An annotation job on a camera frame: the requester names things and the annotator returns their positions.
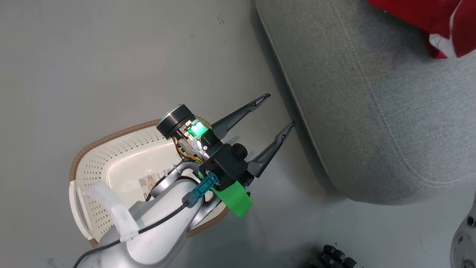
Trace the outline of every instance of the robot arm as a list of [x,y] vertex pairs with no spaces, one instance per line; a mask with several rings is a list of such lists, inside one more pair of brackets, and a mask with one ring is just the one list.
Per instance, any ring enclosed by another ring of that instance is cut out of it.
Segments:
[[[245,187],[263,173],[294,123],[278,133],[274,142],[249,163],[244,160],[248,153],[243,145],[224,144],[221,139],[269,96],[253,100],[211,126],[183,104],[167,113],[157,129],[165,138],[173,138],[181,147],[180,153],[190,161],[180,162],[159,181],[150,193],[153,200],[139,201],[129,209],[141,230],[148,229],[146,232],[139,231],[132,240],[118,243],[119,233],[113,226],[102,237],[99,248],[86,253],[75,268],[165,268],[185,243],[186,232],[221,202],[242,217],[251,206]],[[182,176],[188,169],[197,178]],[[213,191],[213,197],[205,201],[208,190]]]

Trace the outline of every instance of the gray cushion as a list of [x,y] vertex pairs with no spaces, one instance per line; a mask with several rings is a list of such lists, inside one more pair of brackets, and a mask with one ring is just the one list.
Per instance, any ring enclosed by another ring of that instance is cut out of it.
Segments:
[[419,30],[365,0],[257,0],[334,185],[404,204],[476,176],[476,53],[432,59]]

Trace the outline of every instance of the cushion seam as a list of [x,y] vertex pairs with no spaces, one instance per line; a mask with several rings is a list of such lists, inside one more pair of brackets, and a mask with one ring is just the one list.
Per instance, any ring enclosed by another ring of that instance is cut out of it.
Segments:
[[382,109],[380,107],[380,104],[378,102],[378,99],[377,99],[377,96],[375,95],[373,89],[372,89],[372,85],[370,84],[370,81],[368,80],[368,77],[367,75],[365,74],[363,68],[362,68],[362,65],[360,64],[360,61],[358,59],[358,56],[357,56],[357,52],[353,46],[353,43],[352,43],[352,39],[350,38],[349,34],[348,34],[348,31],[337,11],[337,8],[335,7],[333,1],[326,1],[327,4],[330,4],[331,6],[331,10],[333,11],[335,17],[337,18],[339,24],[340,24],[340,27],[342,28],[344,34],[345,34],[345,38],[346,39],[346,42],[343,42],[344,46],[346,47],[346,49],[348,50],[349,54],[351,54],[351,56],[353,56],[354,58],[354,61],[355,63],[357,64],[357,67],[359,69],[359,72],[361,74],[361,78],[364,79],[364,81],[362,82],[363,86],[366,88],[366,93],[367,93],[367,97],[369,98],[370,102],[372,103],[372,106],[373,106],[373,109],[374,109],[374,112],[376,114],[376,117],[377,117],[377,121],[379,122],[380,126],[382,127],[382,130],[384,131],[384,134],[387,138],[387,141],[388,143],[390,144],[390,147],[392,148],[395,156],[397,157],[397,159],[399,160],[399,162],[406,168],[407,172],[411,175],[411,178],[413,179],[419,179],[420,181],[422,181],[425,185],[427,186],[430,186],[430,187],[446,187],[446,186],[450,186],[450,185],[453,185],[453,184],[456,184],[456,183],[459,183],[459,182],[462,182],[466,179],[469,179],[472,177],[472,175],[468,175],[464,178],[461,178],[461,179],[456,179],[456,180],[453,180],[453,181],[449,181],[449,182],[435,182],[435,181],[431,181],[431,180],[428,180],[426,178],[424,178],[423,176],[421,176],[411,165],[410,163],[407,161],[407,159],[405,158],[405,156],[403,155],[403,152],[402,150],[400,149],[400,146],[398,145],[393,133],[392,133],[392,130],[390,128],[390,125],[388,124],[388,121],[385,117],[385,115],[383,114],[382,112]]
[[263,18],[263,16],[262,16],[261,12],[259,11],[258,4],[256,4],[256,9],[257,9],[257,11],[258,11],[259,18],[260,18],[260,20],[261,20],[261,23],[263,24],[263,28],[264,28],[264,30],[265,30],[265,32],[266,32],[267,37],[268,37],[269,43],[271,44],[271,47],[272,47],[272,49],[274,50],[274,55],[275,55],[275,57],[276,57],[276,60],[278,61],[278,64],[279,64],[279,66],[280,66],[280,69],[281,69],[281,72],[282,72],[282,74],[283,74],[283,76],[284,76],[284,79],[286,80],[286,84],[288,85],[288,88],[289,88],[289,90],[291,91],[291,94],[292,94],[293,99],[294,99],[294,103],[295,103],[296,106],[297,106],[297,110],[299,111],[299,114],[301,115],[301,118],[302,118],[302,120],[303,120],[303,122],[304,122],[304,126],[306,127],[306,130],[307,130],[308,136],[309,136],[309,138],[311,139],[312,145],[314,146],[314,148],[315,148],[315,150],[316,150],[316,152],[317,152],[317,155],[319,156],[319,159],[321,160],[322,166],[323,166],[325,172],[327,173],[329,179],[330,179],[330,180],[332,181],[332,183],[334,184],[334,186],[335,186],[340,192],[345,193],[345,191],[343,191],[343,190],[338,186],[338,183],[336,183],[336,181],[334,181],[334,180],[332,179],[332,176],[330,175],[330,172],[329,172],[329,170],[327,169],[326,162],[324,161],[324,158],[322,157],[322,155],[321,155],[321,153],[320,153],[319,146],[318,146],[318,144],[316,143],[316,141],[315,141],[315,139],[314,139],[314,136],[311,134],[312,132],[311,132],[311,129],[310,129],[310,127],[309,127],[309,124],[307,123],[306,117],[304,116],[304,113],[303,113],[303,111],[302,111],[302,109],[301,109],[301,106],[299,105],[299,102],[297,101],[296,94],[295,94],[295,92],[294,92],[294,89],[293,89],[293,86],[292,86],[292,84],[291,84],[291,81],[290,81],[290,79],[289,79],[289,77],[288,77],[288,74],[286,73],[286,70],[285,70],[284,65],[283,65],[283,63],[282,63],[282,61],[281,61],[281,58],[279,57],[279,53],[278,53],[278,50],[277,50],[276,46],[274,45],[273,39],[271,38],[271,35],[270,35],[269,32],[268,32],[268,28],[266,27],[265,20],[264,20],[264,18]]

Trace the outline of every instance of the cable connector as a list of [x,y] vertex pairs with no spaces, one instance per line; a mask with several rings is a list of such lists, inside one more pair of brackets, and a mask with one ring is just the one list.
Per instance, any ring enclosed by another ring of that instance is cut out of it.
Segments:
[[187,204],[187,207],[193,207],[206,192],[208,192],[215,183],[218,182],[218,177],[213,172],[210,172],[193,190],[188,192],[183,198],[182,203]]

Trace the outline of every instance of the laundry basket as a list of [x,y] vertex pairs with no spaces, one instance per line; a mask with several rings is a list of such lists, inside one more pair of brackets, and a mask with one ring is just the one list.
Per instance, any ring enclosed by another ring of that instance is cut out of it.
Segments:
[[[86,146],[76,156],[69,173],[69,203],[76,225],[95,247],[113,225],[96,200],[81,194],[102,180],[130,208],[144,201],[151,185],[181,161],[171,140],[155,128],[158,120],[136,125]],[[228,209],[221,203],[187,233],[192,236],[220,221]]]

